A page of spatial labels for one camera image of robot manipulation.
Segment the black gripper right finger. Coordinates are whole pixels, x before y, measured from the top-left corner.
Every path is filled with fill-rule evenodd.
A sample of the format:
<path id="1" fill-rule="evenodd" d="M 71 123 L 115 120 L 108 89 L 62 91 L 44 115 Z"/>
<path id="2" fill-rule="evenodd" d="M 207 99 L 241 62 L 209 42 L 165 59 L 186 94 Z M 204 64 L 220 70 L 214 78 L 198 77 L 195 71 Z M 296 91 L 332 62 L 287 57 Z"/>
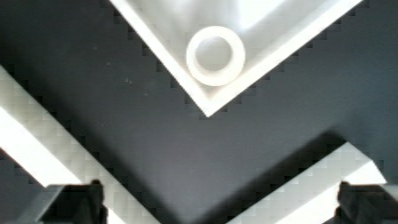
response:
<path id="1" fill-rule="evenodd" d="M 339 184 L 334 224 L 398 224 L 398 185 Z"/>

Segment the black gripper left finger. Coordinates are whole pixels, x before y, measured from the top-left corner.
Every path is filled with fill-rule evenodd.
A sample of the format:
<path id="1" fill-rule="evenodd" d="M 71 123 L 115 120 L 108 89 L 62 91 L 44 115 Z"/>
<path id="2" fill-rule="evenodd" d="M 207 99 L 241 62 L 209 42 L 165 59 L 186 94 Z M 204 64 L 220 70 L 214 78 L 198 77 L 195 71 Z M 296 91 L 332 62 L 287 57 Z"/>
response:
<path id="1" fill-rule="evenodd" d="M 49 185 L 15 218 L 15 224 L 108 224 L 103 201 L 97 179 L 88 184 Z"/>

